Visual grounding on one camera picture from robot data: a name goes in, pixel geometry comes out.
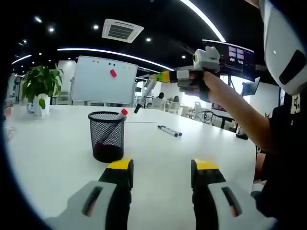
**potted plant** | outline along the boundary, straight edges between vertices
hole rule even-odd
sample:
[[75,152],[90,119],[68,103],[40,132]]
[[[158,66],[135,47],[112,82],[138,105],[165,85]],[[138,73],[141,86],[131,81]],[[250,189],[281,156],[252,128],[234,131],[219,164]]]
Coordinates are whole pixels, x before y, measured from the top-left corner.
[[22,100],[26,97],[33,103],[34,115],[45,116],[49,113],[50,97],[61,92],[61,69],[49,69],[44,66],[32,67],[22,80]]

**black ceiling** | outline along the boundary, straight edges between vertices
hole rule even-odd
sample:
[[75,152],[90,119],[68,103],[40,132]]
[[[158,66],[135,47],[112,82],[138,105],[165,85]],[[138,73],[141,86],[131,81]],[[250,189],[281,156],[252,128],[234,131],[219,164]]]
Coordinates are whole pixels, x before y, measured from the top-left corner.
[[[259,10],[243,0],[192,0],[215,24],[225,40],[256,52],[256,64],[264,65],[263,23]],[[202,39],[218,40],[207,24],[180,0],[75,0],[51,1],[31,8],[31,15],[22,22],[22,32],[16,38],[16,59],[32,57],[12,65],[23,74],[29,67],[43,64],[54,67],[59,60],[79,55],[111,58],[138,64],[156,71],[161,67],[106,53],[89,51],[57,51],[58,48],[94,48],[125,53],[147,59],[170,68],[192,65],[192,54],[203,48]],[[34,20],[39,16],[42,23]],[[133,41],[125,43],[101,37],[106,18],[134,23],[144,30]],[[267,73],[263,82],[272,82]]]

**whiteboard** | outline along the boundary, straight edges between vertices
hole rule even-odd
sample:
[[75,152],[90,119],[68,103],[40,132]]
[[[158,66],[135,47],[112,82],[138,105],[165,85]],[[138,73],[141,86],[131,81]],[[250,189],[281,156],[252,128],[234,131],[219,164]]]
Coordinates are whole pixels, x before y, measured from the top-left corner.
[[72,86],[73,101],[132,104],[138,66],[100,57],[79,56]]

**black wire mesh cup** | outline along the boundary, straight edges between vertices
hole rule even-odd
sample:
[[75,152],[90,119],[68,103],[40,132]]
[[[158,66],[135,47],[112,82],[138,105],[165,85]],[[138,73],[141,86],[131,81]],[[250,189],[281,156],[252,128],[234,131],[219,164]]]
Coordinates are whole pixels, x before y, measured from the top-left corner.
[[93,156],[110,163],[124,155],[124,126],[126,118],[114,120],[118,113],[93,112],[88,115],[91,127]]

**red magnet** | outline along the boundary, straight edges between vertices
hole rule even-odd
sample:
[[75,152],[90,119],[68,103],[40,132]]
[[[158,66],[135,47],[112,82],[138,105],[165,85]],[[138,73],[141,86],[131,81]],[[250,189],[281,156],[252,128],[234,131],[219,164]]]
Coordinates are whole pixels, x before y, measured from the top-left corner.
[[112,75],[113,78],[117,76],[117,74],[116,74],[116,72],[115,72],[114,69],[111,69],[111,70],[110,70],[110,73],[111,73],[111,75]]

